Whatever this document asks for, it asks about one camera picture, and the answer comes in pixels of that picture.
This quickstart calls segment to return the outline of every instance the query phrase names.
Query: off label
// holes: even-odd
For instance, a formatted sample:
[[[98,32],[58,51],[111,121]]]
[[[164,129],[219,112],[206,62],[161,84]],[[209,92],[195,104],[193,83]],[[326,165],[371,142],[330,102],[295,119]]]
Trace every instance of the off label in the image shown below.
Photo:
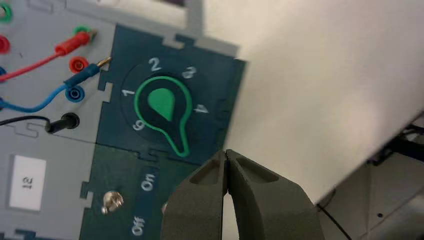
[[[146,167],[140,175],[139,191],[130,230],[131,239],[141,240],[145,235],[146,226],[149,224],[149,218],[152,214],[158,177],[159,170],[154,167]]]

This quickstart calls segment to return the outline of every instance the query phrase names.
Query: white surface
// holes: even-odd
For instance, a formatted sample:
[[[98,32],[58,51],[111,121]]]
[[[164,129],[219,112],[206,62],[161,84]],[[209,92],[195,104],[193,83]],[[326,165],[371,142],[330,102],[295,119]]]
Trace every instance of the white surface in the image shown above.
[[[39,211],[45,173],[45,160],[16,155],[13,160],[9,206]]]
[[[249,62],[227,148],[316,203],[424,107],[422,0],[206,0]]]

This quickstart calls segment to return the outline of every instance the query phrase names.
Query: white label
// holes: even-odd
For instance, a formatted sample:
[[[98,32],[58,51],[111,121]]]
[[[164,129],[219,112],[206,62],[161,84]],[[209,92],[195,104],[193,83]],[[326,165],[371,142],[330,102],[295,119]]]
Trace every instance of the white label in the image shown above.
[[[45,174],[45,160],[15,156],[9,206],[40,211]]]

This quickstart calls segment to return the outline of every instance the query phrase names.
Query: metal plug tip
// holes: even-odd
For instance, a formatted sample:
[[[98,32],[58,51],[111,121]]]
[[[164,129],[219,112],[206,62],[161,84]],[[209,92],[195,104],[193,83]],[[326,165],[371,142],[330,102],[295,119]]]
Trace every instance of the metal plug tip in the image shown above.
[[[103,59],[103,60],[99,61],[99,62],[97,63],[97,67],[101,68],[101,67],[103,67],[104,65],[106,65],[106,64],[108,64],[108,63],[110,63],[110,62],[111,62],[111,60],[112,60],[112,57],[111,57],[111,56],[108,56],[107,58],[105,58],[105,59]]]

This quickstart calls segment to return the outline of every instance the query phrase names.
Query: number 9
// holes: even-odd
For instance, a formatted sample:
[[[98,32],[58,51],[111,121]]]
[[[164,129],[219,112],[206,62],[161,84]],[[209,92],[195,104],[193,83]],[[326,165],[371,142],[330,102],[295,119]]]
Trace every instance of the number 9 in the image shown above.
[[[145,124],[141,120],[137,120],[135,124],[132,125],[132,128],[136,131],[140,131],[145,128]]]

